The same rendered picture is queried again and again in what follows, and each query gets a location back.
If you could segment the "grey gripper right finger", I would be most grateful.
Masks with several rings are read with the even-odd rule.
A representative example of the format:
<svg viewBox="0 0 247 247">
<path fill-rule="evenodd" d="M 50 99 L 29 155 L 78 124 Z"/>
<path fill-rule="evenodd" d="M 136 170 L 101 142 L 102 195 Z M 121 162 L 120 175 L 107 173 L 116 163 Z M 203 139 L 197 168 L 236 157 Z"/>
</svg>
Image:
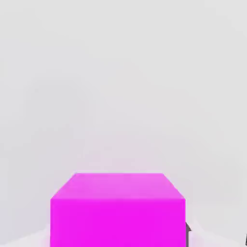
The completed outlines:
<svg viewBox="0 0 247 247">
<path fill-rule="evenodd" d="M 187 247 L 233 247 L 233 241 L 207 232 L 197 221 L 189 222 Z"/>
</svg>

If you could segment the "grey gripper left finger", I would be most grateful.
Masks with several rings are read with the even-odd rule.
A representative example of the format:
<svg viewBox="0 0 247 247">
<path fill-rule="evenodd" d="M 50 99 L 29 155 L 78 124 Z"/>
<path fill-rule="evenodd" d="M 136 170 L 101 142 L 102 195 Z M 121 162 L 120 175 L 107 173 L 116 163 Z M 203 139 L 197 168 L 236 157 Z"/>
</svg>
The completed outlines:
<svg viewBox="0 0 247 247">
<path fill-rule="evenodd" d="M 50 247 L 50 229 L 38 231 L 8 244 L 8 247 Z"/>
</svg>

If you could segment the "small magenta cube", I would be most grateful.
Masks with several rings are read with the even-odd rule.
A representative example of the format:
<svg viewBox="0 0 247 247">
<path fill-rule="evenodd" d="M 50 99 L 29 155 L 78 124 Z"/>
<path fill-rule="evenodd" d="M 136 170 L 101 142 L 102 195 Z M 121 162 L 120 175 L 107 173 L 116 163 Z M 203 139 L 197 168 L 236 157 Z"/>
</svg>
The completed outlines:
<svg viewBox="0 0 247 247">
<path fill-rule="evenodd" d="M 50 247 L 186 247 L 186 200 L 160 173 L 77 173 L 50 201 Z"/>
</svg>

